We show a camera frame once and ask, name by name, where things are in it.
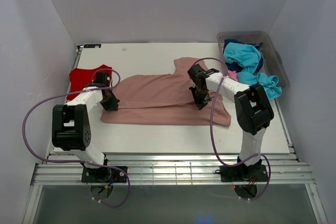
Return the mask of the dusty pink t-shirt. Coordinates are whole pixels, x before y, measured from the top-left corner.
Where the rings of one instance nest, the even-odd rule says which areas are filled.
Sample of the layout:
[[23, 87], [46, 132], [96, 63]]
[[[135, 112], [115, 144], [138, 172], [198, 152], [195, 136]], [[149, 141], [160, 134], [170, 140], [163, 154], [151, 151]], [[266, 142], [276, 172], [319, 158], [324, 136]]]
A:
[[120, 100], [117, 111], [102, 111], [101, 122], [144, 125], [209, 125], [229, 127], [231, 116], [218, 96], [214, 103], [199, 110], [189, 88], [187, 71], [195, 58], [174, 60], [172, 74], [134, 75], [122, 80], [114, 89]]

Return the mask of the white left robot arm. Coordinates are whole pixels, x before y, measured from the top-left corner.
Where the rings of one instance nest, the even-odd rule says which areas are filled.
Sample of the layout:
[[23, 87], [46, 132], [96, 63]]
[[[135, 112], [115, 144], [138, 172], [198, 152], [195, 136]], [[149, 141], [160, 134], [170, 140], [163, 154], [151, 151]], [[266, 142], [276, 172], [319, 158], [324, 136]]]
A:
[[91, 142], [89, 112], [101, 105], [106, 112], [117, 111], [120, 100], [113, 94], [112, 69], [97, 70], [77, 96], [53, 108], [52, 144], [74, 154], [86, 175], [105, 182], [112, 175], [106, 155]]

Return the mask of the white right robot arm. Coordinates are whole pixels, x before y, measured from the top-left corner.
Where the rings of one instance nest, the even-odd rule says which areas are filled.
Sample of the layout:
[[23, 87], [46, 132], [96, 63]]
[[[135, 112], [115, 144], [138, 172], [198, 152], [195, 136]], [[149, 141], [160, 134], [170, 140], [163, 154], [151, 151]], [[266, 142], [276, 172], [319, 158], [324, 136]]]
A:
[[274, 118], [274, 112], [264, 88], [255, 84], [249, 86], [224, 76], [218, 70], [204, 70], [199, 64], [188, 70], [193, 81], [190, 87], [196, 107], [201, 110], [209, 102], [214, 103], [210, 91], [215, 96], [222, 95], [235, 105], [237, 122], [243, 131], [242, 147], [237, 163], [222, 163], [216, 171], [222, 182], [265, 182], [269, 179], [262, 164], [261, 145], [266, 128]]

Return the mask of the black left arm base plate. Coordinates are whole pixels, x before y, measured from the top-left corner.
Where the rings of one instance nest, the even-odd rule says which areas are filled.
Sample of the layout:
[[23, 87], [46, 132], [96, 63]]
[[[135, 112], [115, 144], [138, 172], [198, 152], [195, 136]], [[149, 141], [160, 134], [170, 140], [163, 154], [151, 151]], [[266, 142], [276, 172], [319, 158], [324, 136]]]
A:
[[83, 168], [82, 183], [126, 183], [125, 173], [128, 171], [127, 166], [117, 166], [117, 169], [110, 168]]

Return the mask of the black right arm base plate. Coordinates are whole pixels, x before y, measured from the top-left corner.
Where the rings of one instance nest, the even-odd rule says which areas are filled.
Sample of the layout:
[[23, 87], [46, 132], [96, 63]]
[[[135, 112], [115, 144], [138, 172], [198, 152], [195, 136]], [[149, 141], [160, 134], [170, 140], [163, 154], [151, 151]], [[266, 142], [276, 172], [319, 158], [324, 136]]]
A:
[[263, 164], [235, 167], [220, 166], [215, 174], [220, 175], [221, 182], [266, 182], [268, 180], [268, 173]]

